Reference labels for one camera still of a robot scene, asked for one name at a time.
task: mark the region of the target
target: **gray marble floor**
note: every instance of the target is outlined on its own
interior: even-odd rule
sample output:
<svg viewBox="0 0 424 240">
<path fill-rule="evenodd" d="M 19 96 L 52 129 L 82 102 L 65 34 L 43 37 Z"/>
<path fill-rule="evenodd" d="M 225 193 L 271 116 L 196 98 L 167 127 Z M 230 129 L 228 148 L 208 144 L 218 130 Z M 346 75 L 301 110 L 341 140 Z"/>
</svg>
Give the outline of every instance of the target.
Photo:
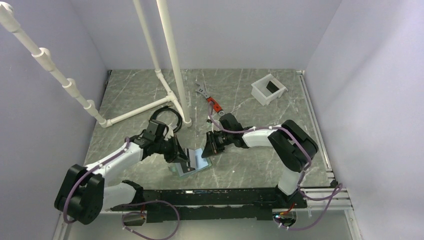
<svg viewBox="0 0 424 240">
<path fill-rule="evenodd" d="M 206 132 L 211 125 L 206 122 L 208 104 L 196 93 L 196 81 L 203 82 L 208 93 L 222 106 L 226 113 L 233 113 L 243 126 L 269 126 L 294 120 L 313 139 L 314 125 L 308 112 L 302 86 L 293 69 L 186 69 L 182 70 L 185 92 L 190 109 L 192 126 L 183 127 L 178 139 L 183 148 L 203 148 Z M 251 83 L 273 74 L 288 91 L 281 98 L 262 106 L 251 95 Z M 177 95 L 174 74 L 163 70 L 165 79 Z M 166 96 L 164 87 L 153 70 L 114 70 L 104 94 L 100 113 L 111 119 Z M 85 164 L 107 156 L 124 141 L 125 136 L 139 134 L 148 125 L 149 116 L 160 106 L 129 119 L 102 128 L 96 124 Z M 168 112 L 158 120 L 176 123 Z M 212 167 L 185 178 L 171 172 L 163 157 L 154 154 L 122 172 L 111 184 L 122 180 L 134 181 L 145 189 L 212 189 L 212 188 L 258 188 L 277 185 L 283 163 L 272 148 L 255 147 L 241 149 L 233 145 L 224 153 L 211 158 Z M 317 154 L 302 183 L 304 187 L 328 186 L 321 154 Z"/>
</svg>

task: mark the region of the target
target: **coiled black cable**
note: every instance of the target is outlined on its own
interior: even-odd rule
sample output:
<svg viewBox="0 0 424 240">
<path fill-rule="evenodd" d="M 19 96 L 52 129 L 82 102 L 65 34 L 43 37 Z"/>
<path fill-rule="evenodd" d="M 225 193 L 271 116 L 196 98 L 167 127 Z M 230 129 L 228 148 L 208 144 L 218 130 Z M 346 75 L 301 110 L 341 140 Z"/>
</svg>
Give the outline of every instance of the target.
<svg viewBox="0 0 424 240">
<path fill-rule="evenodd" d="M 168 106 L 168 105 L 163 106 L 163 107 L 159 108 L 158 110 L 154 111 L 154 113 L 150 116 L 149 121 L 156 119 L 159 116 L 160 113 L 166 112 L 166 111 L 173 112 L 176 115 L 176 117 L 178 118 L 178 122 L 176 123 L 176 127 L 174 129 L 172 129 L 172 131 L 174 133 L 178 132 L 181 129 L 181 126 L 183 125 L 183 118 L 181 117 L 180 113 L 177 110 L 170 108 L 170 106 Z"/>
</svg>

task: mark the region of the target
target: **light purple wall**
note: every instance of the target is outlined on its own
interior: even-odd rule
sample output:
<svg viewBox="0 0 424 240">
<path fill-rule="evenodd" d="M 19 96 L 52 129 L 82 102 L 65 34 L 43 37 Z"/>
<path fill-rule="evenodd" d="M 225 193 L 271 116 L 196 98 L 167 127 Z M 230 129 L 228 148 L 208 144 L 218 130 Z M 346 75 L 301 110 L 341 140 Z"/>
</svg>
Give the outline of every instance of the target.
<svg viewBox="0 0 424 240">
<path fill-rule="evenodd" d="M 152 69 L 133 2 L 70 0 L 109 69 Z M 168 0 L 182 68 L 305 69 L 341 0 Z M 171 68 L 155 0 L 141 0 Z"/>
<path fill-rule="evenodd" d="M 106 68 L 68 0 L 8 0 L 22 28 L 81 93 L 100 104 Z M 82 164 L 95 124 L 0 25 L 0 239 L 48 240 L 56 194 Z"/>
<path fill-rule="evenodd" d="M 306 68 L 365 240 L 424 236 L 424 4 L 343 0 Z"/>
</svg>

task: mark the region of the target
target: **orange tool handle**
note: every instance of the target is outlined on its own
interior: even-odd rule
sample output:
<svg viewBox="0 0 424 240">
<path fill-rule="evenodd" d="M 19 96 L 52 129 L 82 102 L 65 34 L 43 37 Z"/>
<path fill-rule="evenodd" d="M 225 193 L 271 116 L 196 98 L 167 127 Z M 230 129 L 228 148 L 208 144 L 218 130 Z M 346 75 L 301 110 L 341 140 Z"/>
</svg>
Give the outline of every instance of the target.
<svg viewBox="0 0 424 240">
<path fill-rule="evenodd" d="M 211 96 L 206 98 L 206 100 L 207 100 L 208 103 L 210 103 L 210 102 L 213 103 L 213 109 L 215 110 L 215 112 L 219 113 L 220 111 L 223 110 L 223 108 Z"/>
</svg>

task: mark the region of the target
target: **adjustable wrench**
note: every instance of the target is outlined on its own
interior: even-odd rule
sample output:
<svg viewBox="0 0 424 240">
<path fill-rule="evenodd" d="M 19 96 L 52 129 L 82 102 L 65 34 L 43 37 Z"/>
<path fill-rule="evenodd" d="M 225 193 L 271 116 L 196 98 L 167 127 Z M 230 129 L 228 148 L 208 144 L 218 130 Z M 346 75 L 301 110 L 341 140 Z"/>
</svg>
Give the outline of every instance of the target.
<svg viewBox="0 0 424 240">
<path fill-rule="evenodd" d="M 215 110 L 215 112 L 217 112 L 220 116 L 223 116 L 225 114 L 223 108 L 217 103 L 217 101 L 215 101 L 215 99 L 209 96 L 208 92 L 206 91 L 205 85 L 203 83 L 198 82 L 196 82 L 196 84 L 199 86 L 196 89 L 196 92 L 202 94 L 206 98 L 208 103 L 212 102 L 213 109 Z"/>
</svg>

